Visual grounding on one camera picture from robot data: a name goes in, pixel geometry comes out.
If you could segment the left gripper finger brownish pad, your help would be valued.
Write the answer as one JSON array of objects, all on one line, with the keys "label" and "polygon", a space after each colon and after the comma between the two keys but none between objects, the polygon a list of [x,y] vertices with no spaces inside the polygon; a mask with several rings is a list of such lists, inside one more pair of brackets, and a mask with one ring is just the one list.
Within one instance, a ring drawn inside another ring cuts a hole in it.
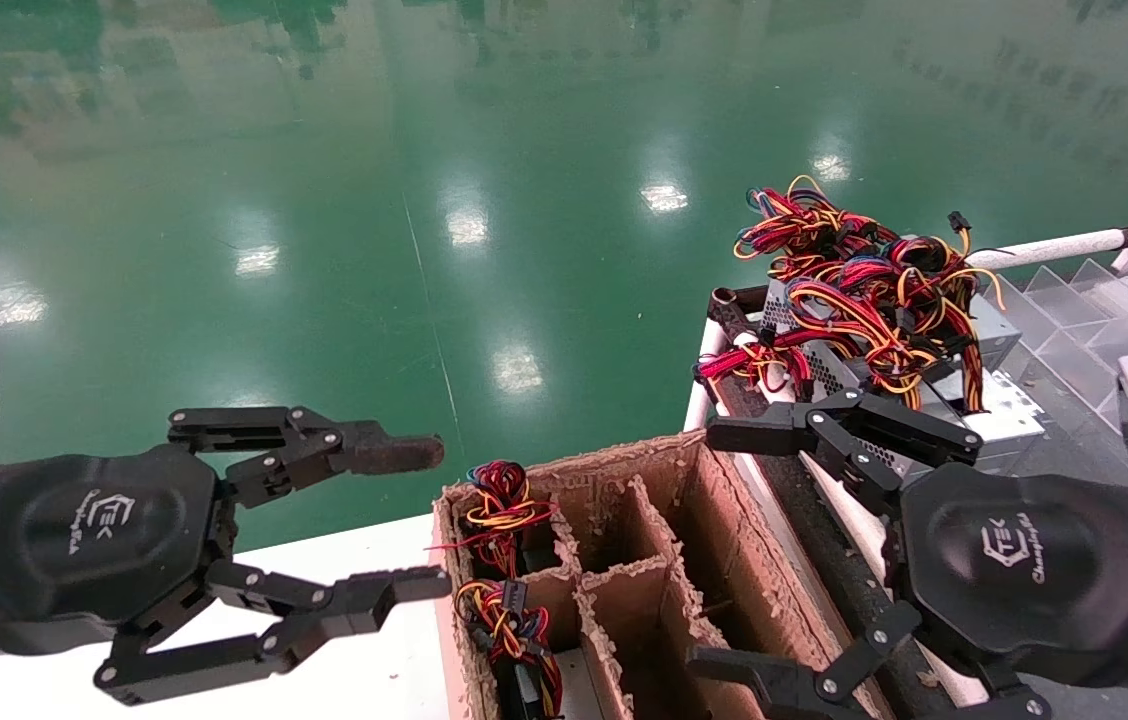
[{"label": "left gripper finger brownish pad", "polygon": [[168,441],[193,454],[247,454],[224,471],[227,497],[256,509],[340,474],[435,469],[440,436],[391,436],[376,420],[335,421],[309,407],[186,407],[168,419]]}]

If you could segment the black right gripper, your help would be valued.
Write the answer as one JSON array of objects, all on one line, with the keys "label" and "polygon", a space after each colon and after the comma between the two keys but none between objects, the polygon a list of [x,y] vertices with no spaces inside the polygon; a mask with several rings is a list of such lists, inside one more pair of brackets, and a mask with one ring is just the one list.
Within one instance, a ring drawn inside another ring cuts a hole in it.
[{"label": "black right gripper", "polygon": [[[1057,474],[998,477],[971,465],[982,438],[898,402],[844,389],[760,416],[707,421],[712,450],[805,453],[876,516],[898,518],[893,603],[823,671],[779,657],[689,648],[689,674],[750,690],[765,719],[869,719],[855,691],[908,638],[962,673],[980,705],[928,719],[1052,719],[1013,670],[1108,685],[1128,662],[1128,488]],[[938,468],[904,486],[881,448]]]}]

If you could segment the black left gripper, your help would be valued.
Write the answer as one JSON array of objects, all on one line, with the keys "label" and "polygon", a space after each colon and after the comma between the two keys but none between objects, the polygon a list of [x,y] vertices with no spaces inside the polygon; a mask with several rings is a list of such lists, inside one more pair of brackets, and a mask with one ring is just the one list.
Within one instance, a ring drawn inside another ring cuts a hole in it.
[{"label": "black left gripper", "polygon": [[400,603],[453,588],[437,567],[321,585],[213,562],[233,539],[215,469],[175,445],[0,465],[0,655],[62,653],[126,629],[165,638],[206,600],[275,618],[261,634],[156,652],[116,635],[94,685],[148,705],[288,674],[335,639],[380,632]]}]

